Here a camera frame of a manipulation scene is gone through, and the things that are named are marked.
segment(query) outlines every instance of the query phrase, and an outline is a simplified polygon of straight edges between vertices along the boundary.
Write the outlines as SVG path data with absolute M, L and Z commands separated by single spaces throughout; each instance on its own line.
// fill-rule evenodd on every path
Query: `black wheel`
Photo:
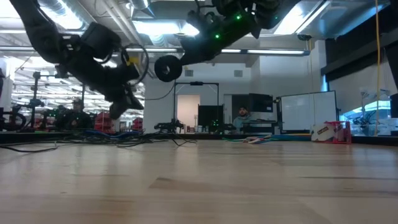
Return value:
M 155 62 L 155 73 L 159 80 L 171 82 L 178 79 L 182 73 L 180 59 L 173 55 L 163 56 Z

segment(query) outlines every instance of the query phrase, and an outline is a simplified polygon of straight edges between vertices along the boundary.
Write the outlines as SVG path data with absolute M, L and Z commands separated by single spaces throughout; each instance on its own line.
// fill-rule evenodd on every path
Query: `robotic arm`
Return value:
M 177 79 L 183 65 L 212 60 L 246 34 L 258 39 L 261 29 L 275 27 L 300 0 L 211 0 L 212 6 L 195 2 L 198 9 L 188 13 L 187 22 L 200 33 L 181 40 L 185 51 L 181 59 L 167 55 L 156 61 L 155 73 L 163 82 Z M 202 14 L 203 7 L 215 7 L 222 16 Z
M 113 102 L 110 117 L 119 118 L 128 108 L 144 107 L 132 94 L 129 80 L 139 78 L 134 65 L 127 65 L 129 56 L 121 46 L 120 37 L 105 26 L 91 23 L 80 37 L 59 33 L 57 25 L 41 10 L 37 0 L 10 0 L 22 22 L 33 48 L 50 63 L 57 64 L 61 76 L 71 73 Z M 121 51 L 123 63 L 116 68 L 103 67 L 94 60 L 107 62 L 113 52 Z

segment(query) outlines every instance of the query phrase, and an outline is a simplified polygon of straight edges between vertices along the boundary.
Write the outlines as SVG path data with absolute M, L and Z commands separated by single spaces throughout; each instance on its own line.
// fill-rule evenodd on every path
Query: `doorway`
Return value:
M 177 119 L 187 126 L 197 125 L 200 95 L 177 95 Z

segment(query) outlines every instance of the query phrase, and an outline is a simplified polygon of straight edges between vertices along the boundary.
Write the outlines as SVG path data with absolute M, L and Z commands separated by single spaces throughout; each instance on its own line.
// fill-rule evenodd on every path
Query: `pillar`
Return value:
M 12 69 L 12 62 L 8 58 L 0 58 L 0 68 L 6 78 L 3 78 L 3 87 L 0 97 L 0 107 L 4 108 L 4 111 L 10 111 L 11 109 L 11 95 L 14 84 L 14 71 Z

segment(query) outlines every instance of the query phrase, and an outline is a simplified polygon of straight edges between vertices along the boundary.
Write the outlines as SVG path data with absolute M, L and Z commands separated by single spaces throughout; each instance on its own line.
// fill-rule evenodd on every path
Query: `wooden tabletop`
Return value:
M 396 224 L 397 155 L 311 142 L 0 149 L 0 223 Z

